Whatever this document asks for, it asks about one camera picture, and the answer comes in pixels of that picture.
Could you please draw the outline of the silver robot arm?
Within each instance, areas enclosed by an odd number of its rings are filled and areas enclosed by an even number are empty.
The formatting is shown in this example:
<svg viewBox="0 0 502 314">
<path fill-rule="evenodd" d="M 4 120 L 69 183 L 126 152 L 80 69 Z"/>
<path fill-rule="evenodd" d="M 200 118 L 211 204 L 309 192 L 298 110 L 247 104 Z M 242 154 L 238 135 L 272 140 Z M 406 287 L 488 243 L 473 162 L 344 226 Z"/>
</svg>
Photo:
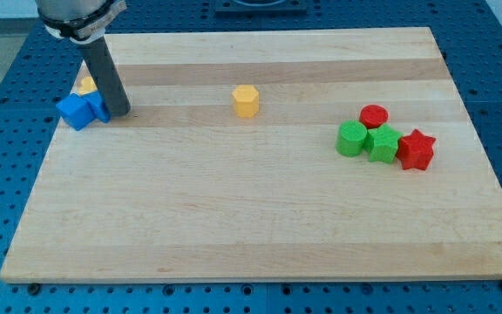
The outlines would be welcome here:
<svg viewBox="0 0 502 314">
<path fill-rule="evenodd" d="M 105 28 L 127 9 L 125 0 L 36 0 L 45 29 L 55 38 L 89 44 L 105 35 Z"/>
</svg>

